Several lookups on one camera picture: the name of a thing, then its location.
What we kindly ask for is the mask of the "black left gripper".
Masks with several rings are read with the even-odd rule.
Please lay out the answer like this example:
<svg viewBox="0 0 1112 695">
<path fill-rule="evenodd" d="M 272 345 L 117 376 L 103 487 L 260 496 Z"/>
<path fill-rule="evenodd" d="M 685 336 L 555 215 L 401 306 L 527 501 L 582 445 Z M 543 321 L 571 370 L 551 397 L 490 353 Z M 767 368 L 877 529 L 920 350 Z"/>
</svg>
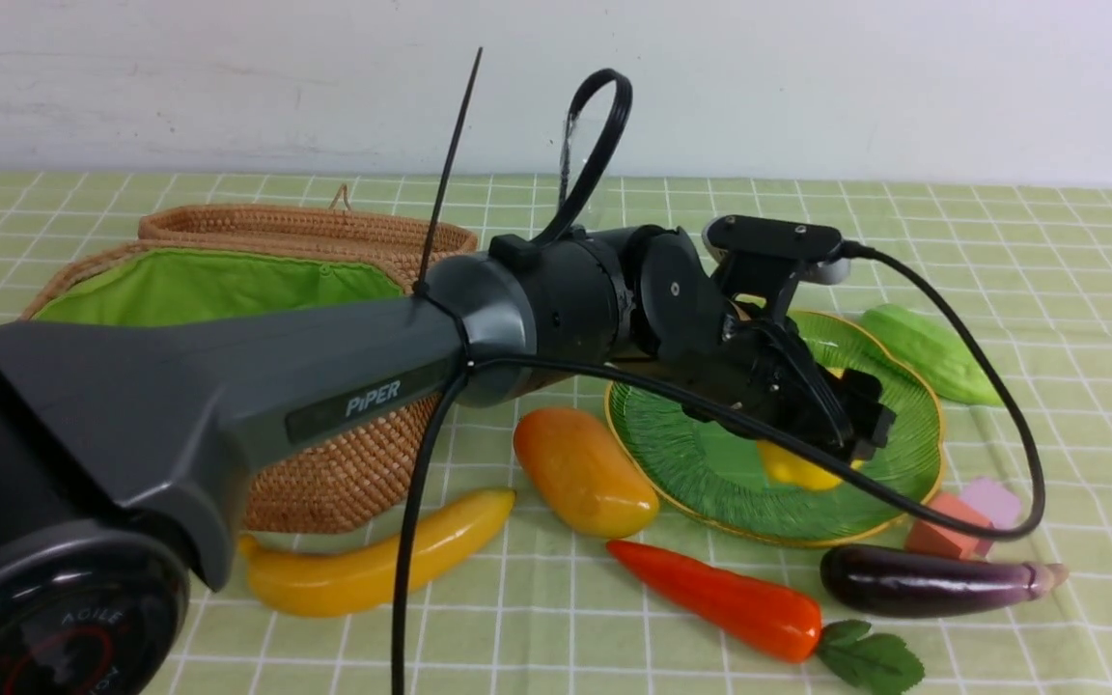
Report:
<svg viewBox="0 0 1112 695">
<path fill-rule="evenodd" d="M 852 461 L 886 448 L 896 414 L 876 375 L 817 363 L 790 320 L 732 316 L 727 302 L 682 318 L 682 386 L 811 445 L 847 445 Z"/>
</svg>

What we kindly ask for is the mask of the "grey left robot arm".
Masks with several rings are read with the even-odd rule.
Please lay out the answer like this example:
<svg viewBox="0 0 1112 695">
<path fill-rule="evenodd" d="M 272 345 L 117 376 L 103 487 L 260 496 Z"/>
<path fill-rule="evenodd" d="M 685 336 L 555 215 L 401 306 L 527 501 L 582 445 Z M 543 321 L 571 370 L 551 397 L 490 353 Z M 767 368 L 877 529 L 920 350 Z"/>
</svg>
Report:
<svg viewBox="0 0 1112 695">
<path fill-rule="evenodd" d="M 503 235 L 401 298 L 166 328 L 0 325 L 0 694 L 137 694 L 188 576 L 234 566 L 257 471 L 437 393 L 492 406 L 568 374 L 848 471 L 895 415 L 873 375 L 821 368 L 787 317 L 838 282 L 826 226 L 722 217 L 688 234 Z"/>
</svg>

